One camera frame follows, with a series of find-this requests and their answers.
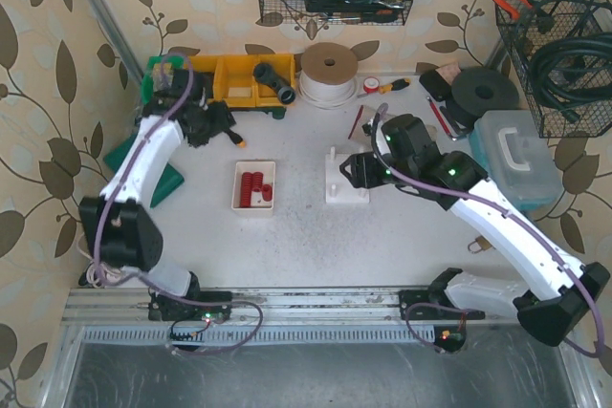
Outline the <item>medium red spring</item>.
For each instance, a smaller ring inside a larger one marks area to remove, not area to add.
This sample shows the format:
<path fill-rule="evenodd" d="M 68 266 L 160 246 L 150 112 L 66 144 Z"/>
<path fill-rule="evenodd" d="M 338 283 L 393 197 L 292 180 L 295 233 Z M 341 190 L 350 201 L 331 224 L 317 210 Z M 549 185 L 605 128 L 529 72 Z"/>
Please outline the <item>medium red spring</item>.
<path fill-rule="evenodd" d="M 252 190 L 260 191 L 263 185 L 264 174 L 262 172 L 253 172 L 252 173 Z"/>

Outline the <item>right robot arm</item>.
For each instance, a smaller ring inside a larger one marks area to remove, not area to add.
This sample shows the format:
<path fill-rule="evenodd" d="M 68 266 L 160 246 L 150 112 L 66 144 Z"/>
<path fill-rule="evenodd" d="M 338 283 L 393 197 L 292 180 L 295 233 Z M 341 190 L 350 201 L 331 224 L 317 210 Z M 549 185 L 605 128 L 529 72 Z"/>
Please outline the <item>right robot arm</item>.
<path fill-rule="evenodd" d="M 370 151 L 349 156 L 340 173 L 355 188 L 392 185 L 438 204 L 475 228 L 520 276 L 511 283 L 449 268 L 442 276 L 448 301 L 439 308 L 516 318 L 542 344 L 566 343 L 585 356 L 602 356 L 597 300 L 610 280 L 608 269 L 585 264 L 552 242 L 470 155 L 441 153 L 420 118 L 387 118 L 387 110 L 381 104 L 364 127 Z"/>

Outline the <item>long red spring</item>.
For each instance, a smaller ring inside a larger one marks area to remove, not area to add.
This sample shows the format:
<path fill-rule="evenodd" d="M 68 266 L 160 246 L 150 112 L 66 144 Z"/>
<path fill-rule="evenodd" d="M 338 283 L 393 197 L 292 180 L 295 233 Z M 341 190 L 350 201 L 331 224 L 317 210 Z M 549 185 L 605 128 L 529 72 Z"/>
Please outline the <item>long red spring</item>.
<path fill-rule="evenodd" d="M 239 205 L 241 208 L 249 208 L 251 206 L 252 180 L 252 172 L 244 172 L 241 175 L 239 196 Z"/>

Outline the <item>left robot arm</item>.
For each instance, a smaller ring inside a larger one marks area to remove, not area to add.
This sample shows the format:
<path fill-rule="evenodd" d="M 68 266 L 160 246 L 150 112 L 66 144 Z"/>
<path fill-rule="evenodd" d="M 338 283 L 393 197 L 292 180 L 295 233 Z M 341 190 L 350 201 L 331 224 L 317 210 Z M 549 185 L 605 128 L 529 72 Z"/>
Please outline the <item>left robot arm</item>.
<path fill-rule="evenodd" d="M 173 58 L 182 59 L 175 68 Z M 113 179 L 78 206 L 98 283 L 118 288 L 137 280 L 158 294 L 193 305 L 199 284 L 191 271 L 165 260 L 164 238 L 149 214 L 154 191 L 175 150 L 197 148 L 225 134 L 238 147 L 235 120 L 225 101 L 212 100 L 206 75 L 184 54 L 162 57 L 162 95 L 142 112 L 139 131 Z"/>

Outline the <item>beige work glove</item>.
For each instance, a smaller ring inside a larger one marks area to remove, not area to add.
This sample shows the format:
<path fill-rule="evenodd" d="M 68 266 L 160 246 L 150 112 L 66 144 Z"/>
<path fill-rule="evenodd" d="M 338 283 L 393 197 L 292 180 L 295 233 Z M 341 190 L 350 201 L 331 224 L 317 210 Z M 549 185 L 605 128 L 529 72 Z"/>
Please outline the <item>beige work glove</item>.
<path fill-rule="evenodd" d="M 363 126 L 369 125 L 372 118 L 375 116 L 375 112 L 376 110 L 372 107 L 366 105 L 360 106 L 360 109 L 358 110 L 358 113 L 356 115 L 356 119 L 348 135 L 349 140 L 354 141 L 366 148 L 369 148 L 368 146 L 370 145 L 370 137 L 365 132 L 367 131 L 367 129 L 364 131 Z M 396 116 L 391 115 L 387 112 L 382 118 L 381 125 L 383 124 L 383 122 L 386 122 L 394 117 Z M 426 124 L 426 131 L 433 140 L 437 140 L 437 130 L 434 126 Z"/>

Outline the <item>short red spring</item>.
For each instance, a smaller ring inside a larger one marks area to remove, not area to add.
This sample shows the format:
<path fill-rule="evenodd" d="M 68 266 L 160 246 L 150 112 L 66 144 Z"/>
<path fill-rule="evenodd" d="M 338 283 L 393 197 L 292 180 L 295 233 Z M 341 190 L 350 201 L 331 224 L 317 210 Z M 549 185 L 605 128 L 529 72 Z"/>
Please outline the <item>short red spring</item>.
<path fill-rule="evenodd" d="M 261 187 L 261 194 L 264 202 L 271 202 L 273 200 L 273 187 L 268 183 L 263 184 Z"/>

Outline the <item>cream plastic tray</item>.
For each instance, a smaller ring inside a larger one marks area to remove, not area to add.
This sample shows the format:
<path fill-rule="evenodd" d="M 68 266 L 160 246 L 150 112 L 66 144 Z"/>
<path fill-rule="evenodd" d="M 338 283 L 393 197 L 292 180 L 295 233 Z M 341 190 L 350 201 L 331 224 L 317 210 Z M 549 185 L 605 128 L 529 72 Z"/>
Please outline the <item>cream plastic tray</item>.
<path fill-rule="evenodd" d="M 275 193 L 274 161 L 238 161 L 231 208 L 244 217 L 271 217 Z"/>

